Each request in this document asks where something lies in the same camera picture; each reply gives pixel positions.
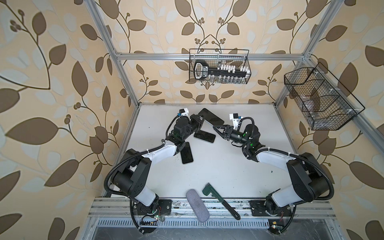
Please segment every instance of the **phone screen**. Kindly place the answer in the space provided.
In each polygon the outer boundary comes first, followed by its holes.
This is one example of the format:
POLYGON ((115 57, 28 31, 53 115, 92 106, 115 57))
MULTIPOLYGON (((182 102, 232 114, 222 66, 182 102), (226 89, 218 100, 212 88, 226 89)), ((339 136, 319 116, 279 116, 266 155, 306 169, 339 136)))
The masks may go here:
POLYGON ((193 162, 192 151, 189 142, 185 143, 185 147, 180 151, 181 162, 183 164, 193 162))
POLYGON ((212 124, 213 126, 216 126, 216 125, 223 125, 224 124, 224 120, 222 120, 221 118, 219 118, 218 116, 216 116, 215 114, 211 113, 208 109, 206 108, 203 108, 199 114, 202 114, 204 115, 204 119, 209 122, 210 124, 212 124))
POLYGON ((196 132, 193 136, 195 138, 198 138, 198 139, 201 139, 203 141, 210 142, 210 143, 213 143, 215 141, 215 138, 216 138, 215 134, 205 132, 203 130, 196 132))

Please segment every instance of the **floral wallpaper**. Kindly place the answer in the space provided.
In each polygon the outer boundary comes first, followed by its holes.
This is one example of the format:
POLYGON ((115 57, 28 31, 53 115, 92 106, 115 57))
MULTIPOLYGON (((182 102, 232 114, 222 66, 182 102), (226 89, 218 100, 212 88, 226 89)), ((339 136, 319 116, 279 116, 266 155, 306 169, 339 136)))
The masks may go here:
MULTIPOLYGON (((384 2, 346 0, 312 57, 332 71, 366 107, 384 134, 384 2)), ((351 240, 384 239, 384 157, 351 121, 338 131, 311 131, 293 96, 280 106, 299 153, 312 153, 332 176, 330 200, 351 240)))
POLYGON ((85 4, 0 0, 0 23, 0 239, 75 239, 133 106, 85 4))
POLYGON ((182 48, 302 53, 327 0, 96 0, 114 47, 123 53, 182 48))
POLYGON ((250 61, 247 84, 221 84, 189 79, 185 61, 123 61, 128 78, 143 103, 273 103, 292 61, 250 61))

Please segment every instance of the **black wire basket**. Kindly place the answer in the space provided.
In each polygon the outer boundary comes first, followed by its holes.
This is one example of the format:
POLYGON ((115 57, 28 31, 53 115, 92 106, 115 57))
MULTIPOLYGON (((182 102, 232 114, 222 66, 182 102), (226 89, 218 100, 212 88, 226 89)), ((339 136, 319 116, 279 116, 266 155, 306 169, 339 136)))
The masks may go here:
POLYGON ((322 63, 285 74, 284 84, 311 130, 339 130, 365 109, 322 63), (325 78, 327 73, 337 80, 337 87, 325 78))
POLYGON ((189 50, 189 81, 205 83, 247 84, 251 77, 249 50, 189 50))

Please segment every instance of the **white table surface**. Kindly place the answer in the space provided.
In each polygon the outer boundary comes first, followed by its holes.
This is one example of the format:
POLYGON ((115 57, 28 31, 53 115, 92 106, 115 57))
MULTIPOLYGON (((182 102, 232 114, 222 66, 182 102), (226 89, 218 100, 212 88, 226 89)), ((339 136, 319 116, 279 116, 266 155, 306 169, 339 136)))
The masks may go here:
MULTIPOLYGON (((198 114, 207 108, 232 125, 230 113, 252 117, 259 128, 260 142, 266 147, 293 152, 290 142, 272 105, 143 105, 140 109, 128 148, 137 151, 161 145, 165 132, 179 109, 188 108, 189 115, 198 114)), ((241 130, 250 123, 244 120, 241 130)), ((254 162, 244 157, 241 149, 222 139, 212 126, 204 122, 202 130, 216 135, 213 144, 196 139, 190 143, 194 161, 183 165, 180 154, 169 157, 151 166, 147 187, 159 197, 185 197, 189 189, 196 189, 205 197, 202 189, 209 182, 222 197, 266 197, 269 193, 291 183, 289 174, 282 169, 254 162)))

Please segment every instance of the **green wrench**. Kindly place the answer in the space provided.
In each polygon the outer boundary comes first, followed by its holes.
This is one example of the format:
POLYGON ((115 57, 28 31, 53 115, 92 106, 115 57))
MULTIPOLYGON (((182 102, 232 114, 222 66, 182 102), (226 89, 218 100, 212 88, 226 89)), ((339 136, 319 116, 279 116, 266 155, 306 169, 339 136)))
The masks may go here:
POLYGON ((236 210, 231 207, 221 196, 220 194, 218 194, 218 192, 214 189, 213 186, 211 186, 210 183, 207 183, 203 189, 203 194, 205 196, 208 196, 210 193, 212 193, 212 196, 217 198, 219 200, 219 202, 221 202, 225 208, 232 214, 232 216, 236 219, 236 220, 240 220, 240 215, 236 212, 236 210))

